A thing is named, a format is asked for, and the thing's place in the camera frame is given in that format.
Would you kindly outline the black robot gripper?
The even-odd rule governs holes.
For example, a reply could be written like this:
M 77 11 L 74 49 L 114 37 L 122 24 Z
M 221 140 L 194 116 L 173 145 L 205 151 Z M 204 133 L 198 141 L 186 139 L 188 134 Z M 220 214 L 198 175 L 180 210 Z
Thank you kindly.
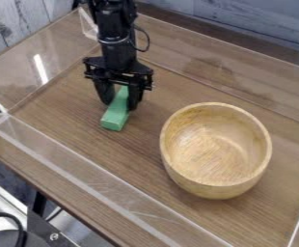
M 136 58 L 133 40 L 97 39 L 101 55 L 85 57 L 85 77 L 93 82 L 97 96 L 105 105 L 114 98 L 114 85 L 128 87 L 128 108 L 133 111 L 141 101 L 142 92 L 152 90 L 153 70 Z

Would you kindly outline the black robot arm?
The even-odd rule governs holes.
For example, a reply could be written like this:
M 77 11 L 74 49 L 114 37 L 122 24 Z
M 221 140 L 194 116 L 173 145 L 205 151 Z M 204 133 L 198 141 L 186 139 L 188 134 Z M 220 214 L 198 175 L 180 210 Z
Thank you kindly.
M 136 31 L 149 38 L 134 24 L 136 5 L 133 0 L 88 0 L 88 7 L 97 26 L 101 55 L 84 59 L 84 74 L 92 80 L 97 96 L 105 105 L 114 98 L 114 86 L 125 86 L 126 108 L 133 111 L 144 91 L 150 91 L 153 85 L 153 70 L 137 61 L 136 56 L 136 52 L 145 52 L 149 48 L 136 47 Z

